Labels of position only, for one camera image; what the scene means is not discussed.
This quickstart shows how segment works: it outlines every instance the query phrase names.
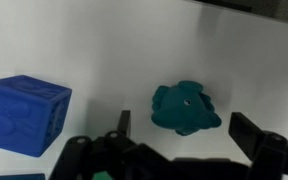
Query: blue object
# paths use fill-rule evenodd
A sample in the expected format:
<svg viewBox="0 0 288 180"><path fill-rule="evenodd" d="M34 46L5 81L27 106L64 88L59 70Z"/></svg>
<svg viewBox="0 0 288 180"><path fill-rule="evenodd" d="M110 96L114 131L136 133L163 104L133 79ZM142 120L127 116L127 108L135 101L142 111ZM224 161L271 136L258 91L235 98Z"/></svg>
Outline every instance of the blue object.
<svg viewBox="0 0 288 180"><path fill-rule="evenodd" d="M193 81L181 81L173 87L160 86L153 97L152 121L182 136L219 127L222 121L214 112L211 98L202 91L203 86Z"/></svg>
<svg viewBox="0 0 288 180"><path fill-rule="evenodd" d="M71 93L24 75L0 79L0 148L41 156L63 129Z"/></svg>
<svg viewBox="0 0 288 180"><path fill-rule="evenodd" d="M44 174L0 176L0 180L45 180Z"/></svg>

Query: white table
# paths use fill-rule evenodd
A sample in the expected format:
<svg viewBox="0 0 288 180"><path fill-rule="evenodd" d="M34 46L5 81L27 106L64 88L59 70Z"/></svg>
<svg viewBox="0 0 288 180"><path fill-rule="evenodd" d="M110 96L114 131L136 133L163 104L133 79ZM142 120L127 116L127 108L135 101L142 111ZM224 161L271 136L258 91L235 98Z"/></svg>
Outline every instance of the white table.
<svg viewBox="0 0 288 180"><path fill-rule="evenodd" d="M0 149L0 175L49 175L66 140L104 135L122 109L132 139L169 159L248 163L227 134L232 111L288 138L288 24L185 0L0 0L0 78L26 74L71 87L63 133L41 158ZM223 120L180 137L155 126L158 85L194 80Z"/></svg>

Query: blue cube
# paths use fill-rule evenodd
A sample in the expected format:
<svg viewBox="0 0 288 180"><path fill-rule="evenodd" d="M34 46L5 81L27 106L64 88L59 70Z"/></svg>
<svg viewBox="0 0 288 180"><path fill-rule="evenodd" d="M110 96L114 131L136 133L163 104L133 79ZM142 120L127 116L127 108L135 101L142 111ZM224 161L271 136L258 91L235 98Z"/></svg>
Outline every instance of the blue cube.
<svg viewBox="0 0 288 180"><path fill-rule="evenodd" d="M44 174L0 176L0 180L45 180Z"/></svg>
<svg viewBox="0 0 288 180"><path fill-rule="evenodd" d="M40 157L62 132L71 94L24 75L0 79L0 148Z"/></svg>

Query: teal piece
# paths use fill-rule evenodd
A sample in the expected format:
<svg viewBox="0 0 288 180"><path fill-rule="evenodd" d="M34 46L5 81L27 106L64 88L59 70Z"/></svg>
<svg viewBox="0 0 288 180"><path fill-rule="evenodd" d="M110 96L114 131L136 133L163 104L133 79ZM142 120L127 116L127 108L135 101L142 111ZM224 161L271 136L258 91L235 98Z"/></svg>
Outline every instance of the teal piece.
<svg viewBox="0 0 288 180"><path fill-rule="evenodd" d="M173 87L160 86L153 97L152 121L182 136L219 127L222 121L211 98L202 91L203 86L193 81L181 81Z"/></svg>

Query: teal plush toy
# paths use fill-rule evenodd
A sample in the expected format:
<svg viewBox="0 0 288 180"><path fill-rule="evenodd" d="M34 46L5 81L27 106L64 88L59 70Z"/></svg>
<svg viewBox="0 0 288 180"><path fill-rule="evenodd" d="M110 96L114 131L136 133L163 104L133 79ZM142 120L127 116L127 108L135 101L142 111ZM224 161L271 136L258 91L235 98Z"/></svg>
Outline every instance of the teal plush toy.
<svg viewBox="0 0 288 180"><path fill-rule="evenodd" d="M202 91L203 86L193 81L181 81L173 87L160 86L153 97L152 121L182 136L219 127L222 121L214 112L211 98Z"/></svg>

